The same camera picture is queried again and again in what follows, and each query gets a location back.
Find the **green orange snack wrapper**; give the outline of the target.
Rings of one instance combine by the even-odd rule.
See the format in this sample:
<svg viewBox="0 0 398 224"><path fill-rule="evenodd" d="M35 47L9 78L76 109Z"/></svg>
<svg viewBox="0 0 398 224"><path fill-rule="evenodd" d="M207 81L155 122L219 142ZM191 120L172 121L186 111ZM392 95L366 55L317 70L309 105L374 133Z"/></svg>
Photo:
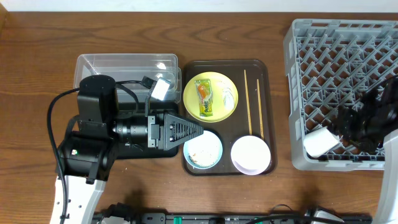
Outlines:
<svg viewBox="0 0 398 224"><path fill-rule="evenodd" d="M194 84L199 99L200 116L201 117L212 116L213 92L211 89L210 79L195 80Z"/></svg>

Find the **white cup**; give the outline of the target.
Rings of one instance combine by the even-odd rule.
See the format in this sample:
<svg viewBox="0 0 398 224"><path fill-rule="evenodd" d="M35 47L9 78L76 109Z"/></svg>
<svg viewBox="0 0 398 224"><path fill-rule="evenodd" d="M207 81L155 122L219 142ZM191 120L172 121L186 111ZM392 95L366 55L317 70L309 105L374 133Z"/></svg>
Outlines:
<svg viewBox="0 0 398 224"><path fill-rule="evenodd" d="M323 127L308 133L303 140L303 146L309 156L318 158L338 145L339 142L340 139L337 135L330 132L327 127Z"/></svg>

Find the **white napkin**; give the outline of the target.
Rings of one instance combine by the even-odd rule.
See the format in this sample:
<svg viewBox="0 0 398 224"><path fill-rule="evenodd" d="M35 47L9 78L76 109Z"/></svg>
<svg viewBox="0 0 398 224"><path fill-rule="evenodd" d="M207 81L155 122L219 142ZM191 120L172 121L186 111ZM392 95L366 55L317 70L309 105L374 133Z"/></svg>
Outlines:
<svg viewBox="0 0 398 224"><path fill-rule="evenodd" d="M231 88L225 82L218 82L218 86L221 88L224 108L232 110L234 108L234 96Z"/></svg>

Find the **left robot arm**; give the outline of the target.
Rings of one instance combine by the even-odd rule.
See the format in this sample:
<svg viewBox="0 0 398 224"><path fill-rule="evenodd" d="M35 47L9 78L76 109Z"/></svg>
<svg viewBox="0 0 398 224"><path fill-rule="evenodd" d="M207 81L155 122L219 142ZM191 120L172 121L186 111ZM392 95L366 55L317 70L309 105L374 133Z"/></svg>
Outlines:
<svg viewBox="0 0 398 224"><path fill-rule="evenodd" d="M138 82L149 91L143 109L129 83L107 75L82 79L74 90L79 114L69 120L60 144L53 136L52 110L70 92L50 103L47 130L57 163L51 223L140 223L141 215L122 203L95 213L119 152L132 147L168 151L204 133L198 123L176 113L150 110L151 99L164 99L167 80L143 77Z"/></svg>

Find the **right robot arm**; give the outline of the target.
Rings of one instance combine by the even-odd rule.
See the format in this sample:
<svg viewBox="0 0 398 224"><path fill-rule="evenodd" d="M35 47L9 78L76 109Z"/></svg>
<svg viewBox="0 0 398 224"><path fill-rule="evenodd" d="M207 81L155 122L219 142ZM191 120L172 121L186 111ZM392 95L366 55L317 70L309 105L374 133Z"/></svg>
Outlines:
<svg viewBox="0 0 398 224"><path fill-rule="evenodd" d="M383 143L385 154L381 194L373 223L397 223L397 77L374 87L361 99L360 110L341 108L335 131L360 151L375 151Z"/></svg>

